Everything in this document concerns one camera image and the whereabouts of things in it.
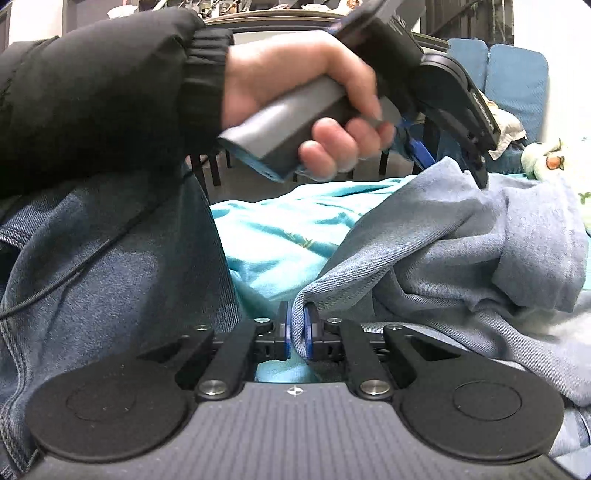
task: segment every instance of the blue cushion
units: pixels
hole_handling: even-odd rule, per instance
[[[538,140],[548,99],[548,62],[541,53],[492,46],[484,93],[521,120],[528,142]]]
[[[490,173],[523,173],[521,166],[521,154],[523,149],[516,144],[510,144],[507,150],[496,160],[486,163],[486,171]]]
[[[484,90],[488,47],[482,40],[450,38],[448,55],[455,58],[466,69],[474,85]]]

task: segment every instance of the plush toy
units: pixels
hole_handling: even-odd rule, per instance
[[[591,139],[532,143],[521,154],[521,164],[529,178],[564,182],[577,194],[591,235]]]

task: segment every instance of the white wall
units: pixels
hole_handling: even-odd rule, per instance
[[[9,43],[61,35],[63,0],[13,0]]]
[[[543,139],[591,136],[591,8],[583,0],[513,0],[515,46],[548,60],[550,101]]]

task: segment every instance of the fabric fold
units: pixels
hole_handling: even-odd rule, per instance
[[[490,175],[479,190],[446,158],[367,213],[295,299],[360,323],[433,327],[490,358],[517,362],[579,406],[591,403],[591,346],[519,331],[525,309],[573,311],[587,237],[574,194],[559,184]]]

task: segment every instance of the black cable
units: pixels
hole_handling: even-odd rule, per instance
[[[187,180],[187,178],[191,177],[192,175],[193,175],[193,172],[192,171],[187,172],[183,176],[180,184],[182,185],[185,182],[185,180]],[[71,269],[69,269],[68,272],[66,272],[65,274],[63,274],[60,278],[54,280],[47,287],[45,287],[44,289],[38,291],[34,295],[30,296],[29,298],[27,298],[26,300],[22,301],[21,303],[18,303],[17,305],[15,305],[14,307],[8,309],[7,311],[0,312],[0,321],[6,320],[7,318],[11,317],[12,315],[14,315],[14,314],[16,314],[16,313],[18,313],[18,312],[26,309],[26,308],[29,308],[31,305],[33,305],[34,303],[38,302],[43,297],[45,297],[46,295],[48,295],[49,293],[51,293],[55,289],[59,288],[66,281],[70,280],[76,274],[78,274],[79,272],[81,272],[82,269],[84,269],[85,267],[87,267],[90,262],[98,259],[108,248],[112,247],[115,243],[117,243],[125,235],[127,235],[127,233],[129,233],[129,231],[134,226],[139,225],[142,221],[144,221],[160,205],[162,205],[166,200],[168,200],[171,195],[168,195],[168,196],[166,196],[163,199],[158,199],[152,205],[149,205],[144,210],[142,210],[141,212],[139,212],[136,216],[134,216],[132,219],[130,219],[129,221],[127,221],[127,223],[119,231],[119,233],[117,233],[114,237],[109,238],[108,240],[106,240],[105,242],[103,242],[102,244],[100,244],[90,255],[88,255],[86,258],[84,258],[83,260],[81,260],[74,267],[72,267]]]

